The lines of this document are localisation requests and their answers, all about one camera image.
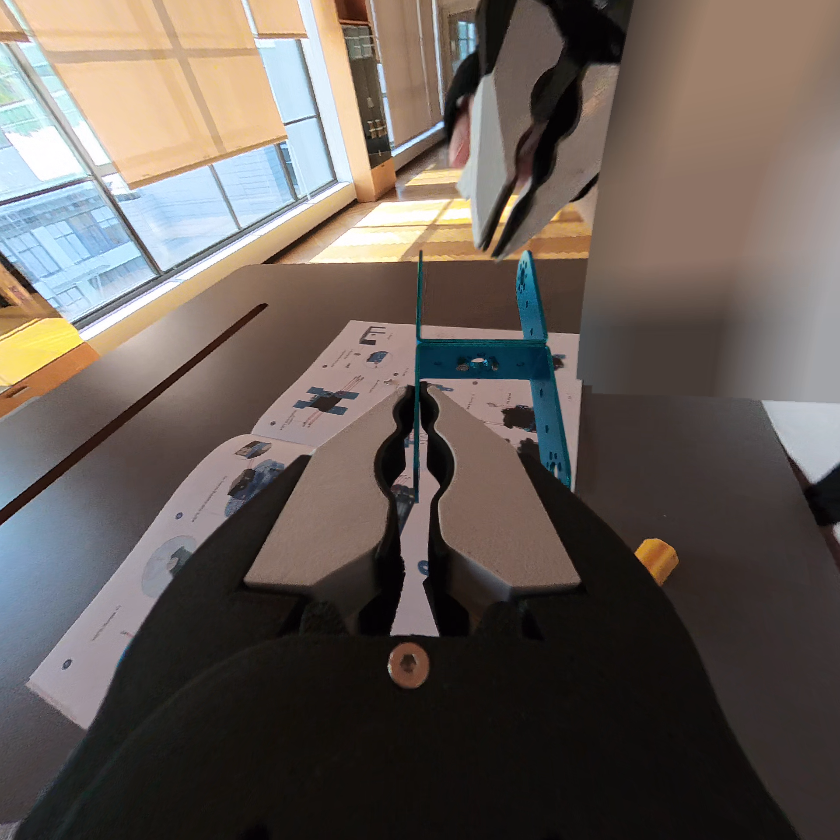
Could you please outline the low wooden cabinet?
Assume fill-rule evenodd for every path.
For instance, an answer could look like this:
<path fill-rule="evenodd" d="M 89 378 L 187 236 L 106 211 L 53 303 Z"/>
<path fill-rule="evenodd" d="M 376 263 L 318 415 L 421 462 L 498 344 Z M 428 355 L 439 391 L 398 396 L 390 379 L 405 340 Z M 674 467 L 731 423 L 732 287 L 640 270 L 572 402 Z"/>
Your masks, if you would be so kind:
<path fill-rule="evenodd" d="M 1 416 L 67 382 L 99 353 L 61 317 L 27 322 L 1 338 Z"/>

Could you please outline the printed instruction sheet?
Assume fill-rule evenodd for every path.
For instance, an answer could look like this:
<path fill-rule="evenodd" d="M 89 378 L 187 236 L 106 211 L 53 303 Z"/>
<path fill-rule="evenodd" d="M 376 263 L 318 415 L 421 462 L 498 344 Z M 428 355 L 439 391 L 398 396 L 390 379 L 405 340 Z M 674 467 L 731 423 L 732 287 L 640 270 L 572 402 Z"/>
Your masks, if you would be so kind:
<path fill-rule="evenodd" d="M 563 425 L 576 467 L 581 382 L 580 337 L 550 332 Z M 318 358 L 272 403 L 250 434 L 229 439 L 183 480 L 127 559 L 71 625 L 27 686 L 62 715 L 87 728 L 100 708 L 129 641 L 154 602 L 197 548 L 223 522 L 300 455 L 359 418 L 385 392 L 413 383 L 415 327 L 351 320 Z M 452 399 L 519 451 L 539 457 L 532 396 L 526 381 L 433 380 Z M 407 522 L 406 582 L 393 634 L 437 636 L 423 593 L 427 575 L 428 502 L 438 485 L 421 467 L 425 499 L 413 503 L 413 440 L 394 487 L 400 530 Z"/>

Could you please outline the blue metal U bracket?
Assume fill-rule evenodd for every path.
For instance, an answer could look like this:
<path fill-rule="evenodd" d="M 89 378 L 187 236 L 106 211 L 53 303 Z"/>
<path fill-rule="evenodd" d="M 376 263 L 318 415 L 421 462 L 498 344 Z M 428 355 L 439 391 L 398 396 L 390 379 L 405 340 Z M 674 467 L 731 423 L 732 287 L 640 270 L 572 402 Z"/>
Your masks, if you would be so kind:
<path fill-rule="evenodd" d="M 422 417 L 420 383 L 437 379 L 528 380 L 542 464 L 571 488 L 571 458 L 554 377 L 553 355 L 548 345 L 537 271 L 532 252 L 528 250 L 518 262 L 516 297 L 522 339 L 425 339 L 422 337 L 424 258 L 423 255 L 418 257 L 413 427 L 416 501 L 419 500 Z"/>

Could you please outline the large beige roller blind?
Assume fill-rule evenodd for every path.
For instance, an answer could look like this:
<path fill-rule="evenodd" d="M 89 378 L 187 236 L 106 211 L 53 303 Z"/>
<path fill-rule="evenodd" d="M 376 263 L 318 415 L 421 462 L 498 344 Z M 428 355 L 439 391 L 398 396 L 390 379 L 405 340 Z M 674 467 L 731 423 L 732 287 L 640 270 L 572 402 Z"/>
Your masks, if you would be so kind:
<path fill-rule="evenodd" d="M 16 6 L 131 188 L 287 137 L 239 1 Z"/>

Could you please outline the person's white shirt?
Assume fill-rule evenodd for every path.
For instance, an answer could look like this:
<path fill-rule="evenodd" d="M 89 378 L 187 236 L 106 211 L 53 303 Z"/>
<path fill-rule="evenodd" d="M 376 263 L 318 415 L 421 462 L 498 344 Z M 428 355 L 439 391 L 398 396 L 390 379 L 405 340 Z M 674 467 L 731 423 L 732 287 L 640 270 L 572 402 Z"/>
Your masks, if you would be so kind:
<path fill-rule="evenodd" d="M 765 401 L 805 500 L 834 557 L 839 552 L 839 405 Z"/>

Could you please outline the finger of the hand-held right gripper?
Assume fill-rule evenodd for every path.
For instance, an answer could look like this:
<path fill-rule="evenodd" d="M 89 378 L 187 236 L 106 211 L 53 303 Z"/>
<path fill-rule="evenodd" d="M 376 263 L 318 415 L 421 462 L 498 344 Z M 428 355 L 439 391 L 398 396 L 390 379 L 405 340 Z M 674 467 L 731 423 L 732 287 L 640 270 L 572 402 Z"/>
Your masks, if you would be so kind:
<path fill-rule="evenodd" d="M 542 2 L 481 2 L 476 26 L 480 79 L 458 189 L 470 201 L 475 246 L 486 250 L 517 183 L 518 164 L 532 158 L 548 122 L 532 115 L 532 90 L 556 65 L 564 41 Z"/>
<path fill-rule="evenodd" d="M 567 92 L 577 95 L 576 121 L 548 153 L 535 153 L 531 179 L 514 203 L 501 231 L 495 258 L 522 248 L 565 205 L 594 184 L 610 122 L 620 67 L 589 65 Z"/>

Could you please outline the narrow beige roller blind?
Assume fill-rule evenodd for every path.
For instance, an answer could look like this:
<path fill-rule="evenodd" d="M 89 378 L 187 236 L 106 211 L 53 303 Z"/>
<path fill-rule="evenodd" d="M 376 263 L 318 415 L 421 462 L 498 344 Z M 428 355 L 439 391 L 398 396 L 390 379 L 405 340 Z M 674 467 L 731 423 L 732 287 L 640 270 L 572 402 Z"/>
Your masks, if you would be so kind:
<path fill-rule="evenodd" d="M 308 37 L 297 0 L 252 0 L 248 7 L 260 39 L 305 39 Z"/>

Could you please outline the dark brown desk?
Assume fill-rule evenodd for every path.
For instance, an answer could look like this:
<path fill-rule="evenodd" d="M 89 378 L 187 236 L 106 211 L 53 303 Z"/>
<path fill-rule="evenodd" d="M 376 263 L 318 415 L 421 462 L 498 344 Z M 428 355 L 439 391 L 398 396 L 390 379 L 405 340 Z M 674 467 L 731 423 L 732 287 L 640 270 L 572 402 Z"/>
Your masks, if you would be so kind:
<path fill-rule="evenodd" d="M 2 421 L 2 822 L 82 736 L 36 667 L 183 478 L 247 433 L 350 320 L 413 322 L 413 263 L 238 269 Z M 577 490 L 665 593 L 803 838 L 838 838 L 838 571 L 763 406 L 584 392 Z"/>

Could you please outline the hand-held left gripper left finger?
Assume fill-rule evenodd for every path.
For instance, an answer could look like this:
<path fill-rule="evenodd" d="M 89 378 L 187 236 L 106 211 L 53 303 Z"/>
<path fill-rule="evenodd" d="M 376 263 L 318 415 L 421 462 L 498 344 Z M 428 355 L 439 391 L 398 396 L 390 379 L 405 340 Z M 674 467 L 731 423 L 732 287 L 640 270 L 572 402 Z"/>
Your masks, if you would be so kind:
<path fill-rule="evenodd" d="M 390 634 L 405 577 L 392 486 L 414 409 L 414 388 L 399 387 L 317 449 L 248 586 L 330 602 L 361 634 Z"/>

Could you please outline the person's right hand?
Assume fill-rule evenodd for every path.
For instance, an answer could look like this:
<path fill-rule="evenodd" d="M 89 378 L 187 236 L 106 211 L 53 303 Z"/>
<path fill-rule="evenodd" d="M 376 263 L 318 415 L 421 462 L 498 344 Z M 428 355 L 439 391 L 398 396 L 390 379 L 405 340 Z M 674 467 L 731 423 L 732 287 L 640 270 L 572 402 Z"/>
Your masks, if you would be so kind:
<path fill-rule="evenodd" d="M 463 97 L 458 101 L 455 119 L 448 140 L 448 165 L 463 169 L 469 158 L 470 122 L 473 108 L 473 96 Z"/>

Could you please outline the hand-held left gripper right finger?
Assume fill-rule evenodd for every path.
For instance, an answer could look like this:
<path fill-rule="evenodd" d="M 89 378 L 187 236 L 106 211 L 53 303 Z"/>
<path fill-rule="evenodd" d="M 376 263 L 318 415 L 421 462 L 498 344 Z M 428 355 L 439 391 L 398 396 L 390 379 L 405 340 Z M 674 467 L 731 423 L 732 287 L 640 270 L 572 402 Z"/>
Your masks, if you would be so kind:
<path fill-rule="evenodd" d="M 421 384 L 430 503 L 424 583 L 442 636 L 465 636 L 498 602 L 572 591 L 581 583 L 531 481 L 566 490 L 540 463 L 520 459 L 496 432 L 436 386 Z"/>

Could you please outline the large glass window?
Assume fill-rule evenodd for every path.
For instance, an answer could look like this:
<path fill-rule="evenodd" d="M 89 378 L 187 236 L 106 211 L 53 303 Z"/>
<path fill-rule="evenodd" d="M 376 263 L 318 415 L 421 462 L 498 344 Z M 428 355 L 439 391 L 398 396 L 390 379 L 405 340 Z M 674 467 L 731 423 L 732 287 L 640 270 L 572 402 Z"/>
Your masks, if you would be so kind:
<path fill-rule="evenodd" d="M 248 26 L 285 140 L 131 188 L 16 6 L 2 2 L 2 254 L 87 323 L 318 201 L 337 181 L 307 38 Z"/>

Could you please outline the glass display cabinet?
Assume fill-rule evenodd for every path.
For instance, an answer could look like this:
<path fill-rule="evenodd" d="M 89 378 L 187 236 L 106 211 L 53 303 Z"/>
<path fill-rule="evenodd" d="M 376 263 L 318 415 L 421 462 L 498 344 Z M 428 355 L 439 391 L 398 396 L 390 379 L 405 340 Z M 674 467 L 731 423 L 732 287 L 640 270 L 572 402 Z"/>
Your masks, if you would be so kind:
<path fill-rule="evenodd" d="M 375 40 L 369 23 L 348 19 L 339 22 L 349 55 L 368 156 L 362 181 L 356 186 L 356 194 L 360 202 L 369 203 L 388 193 L 396 181 L 375 54 Z"/>

